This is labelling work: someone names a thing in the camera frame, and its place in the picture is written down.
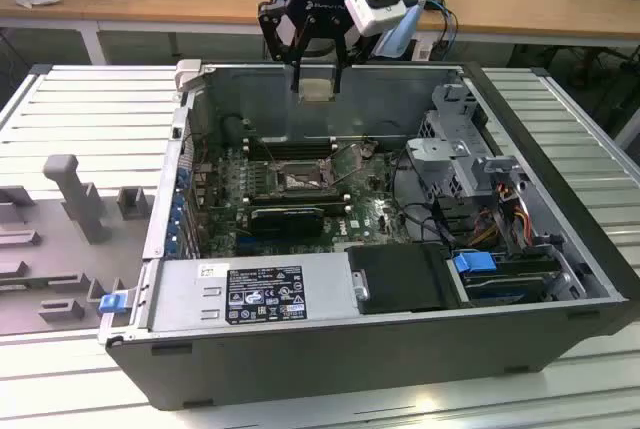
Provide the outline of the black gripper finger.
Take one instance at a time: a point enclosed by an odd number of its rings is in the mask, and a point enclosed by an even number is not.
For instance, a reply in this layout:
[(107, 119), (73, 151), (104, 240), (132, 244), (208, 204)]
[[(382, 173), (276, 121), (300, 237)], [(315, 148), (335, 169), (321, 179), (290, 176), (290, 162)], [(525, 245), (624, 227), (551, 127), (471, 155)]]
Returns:
[[(285, 43), (277, 31), (286, 19), (294, 27), (289, 43)], [(272, 58), (293, 68), (291, 90), (297, 93), (303, 54), (319, 28), (320, 17), (314, 3), (308, 4), (307, 0), (262, 2), (258, 6), (258, 22)]]
[(374, 48), (374, 37), (363, 36), (356, 25), (336, 34), (334, 39), (336, 62), (333, 73), (333, 92), (341, 91), (341, 80), (345, 69), (361, 65), (370, 59)]

